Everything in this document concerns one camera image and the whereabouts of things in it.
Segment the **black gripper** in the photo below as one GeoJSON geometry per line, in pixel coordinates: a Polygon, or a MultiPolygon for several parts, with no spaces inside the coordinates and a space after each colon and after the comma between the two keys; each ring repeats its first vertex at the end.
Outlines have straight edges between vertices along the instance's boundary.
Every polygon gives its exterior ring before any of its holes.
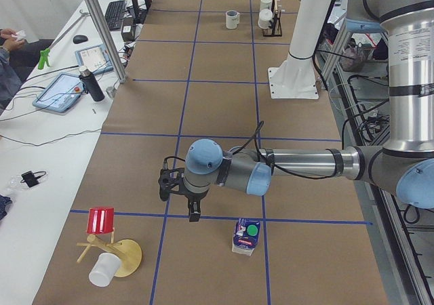
{"type": "Polygon", "coordinates": [[[200,202],[206,197],[208,190],[205,189],[203,192],[193,192],[188,188],[185,188],[184,195],[188,200],[189,209],[189,221],[198,222],[201,217],[200,202]]]}

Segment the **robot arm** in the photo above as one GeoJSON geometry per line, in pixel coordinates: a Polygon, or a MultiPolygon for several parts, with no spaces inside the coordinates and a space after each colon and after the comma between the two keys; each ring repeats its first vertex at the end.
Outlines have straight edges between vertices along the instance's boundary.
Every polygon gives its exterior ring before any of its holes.
{"type": "Polygon", "coordinates": [[[344,176],[415,207],[433,207],[433,0],[348,0],[347,26],[388,35],[389,139],[340,150],[257,151],[223,151],[213,140],[197,140],[178,175],[190,221],[200,219],[200,202],[212,184],[263,196],[280,174],[344,176]]]}

